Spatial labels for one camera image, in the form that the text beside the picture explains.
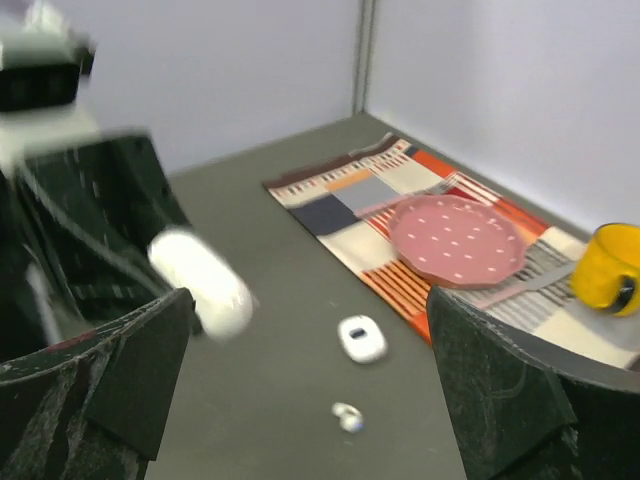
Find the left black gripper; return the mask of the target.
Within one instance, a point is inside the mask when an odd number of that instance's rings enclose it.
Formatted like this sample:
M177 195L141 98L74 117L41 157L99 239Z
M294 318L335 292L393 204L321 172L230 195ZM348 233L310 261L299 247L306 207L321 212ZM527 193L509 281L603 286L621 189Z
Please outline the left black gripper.
M27 149L1 180L1 230L57 319L97 326L164 296L151 240L190 222L142 130Z

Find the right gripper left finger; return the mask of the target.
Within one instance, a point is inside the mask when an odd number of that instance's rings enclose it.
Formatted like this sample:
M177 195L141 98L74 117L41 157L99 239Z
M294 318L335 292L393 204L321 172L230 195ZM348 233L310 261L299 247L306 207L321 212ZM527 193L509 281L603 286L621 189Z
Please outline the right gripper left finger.
M1 365L4 479L142 479L157 458L194 301L186 289Z

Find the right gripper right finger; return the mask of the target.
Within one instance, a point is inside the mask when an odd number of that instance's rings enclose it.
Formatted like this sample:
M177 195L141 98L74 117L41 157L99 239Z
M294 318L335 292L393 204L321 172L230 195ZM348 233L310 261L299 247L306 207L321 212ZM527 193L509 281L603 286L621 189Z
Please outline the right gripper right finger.
M439 287L428 323L468 478L638 478L638 372L506 325Z

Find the white oval charging case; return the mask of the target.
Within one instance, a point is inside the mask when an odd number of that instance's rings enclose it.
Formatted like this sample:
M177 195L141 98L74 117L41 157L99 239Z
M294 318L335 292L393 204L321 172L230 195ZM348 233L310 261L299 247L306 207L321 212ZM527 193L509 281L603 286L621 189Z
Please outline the white oval charging case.
M167 228L147 247L153 269L172 287L186 288L204 333L229 340L249 325L254 297L246 283L208 243L184 228Z

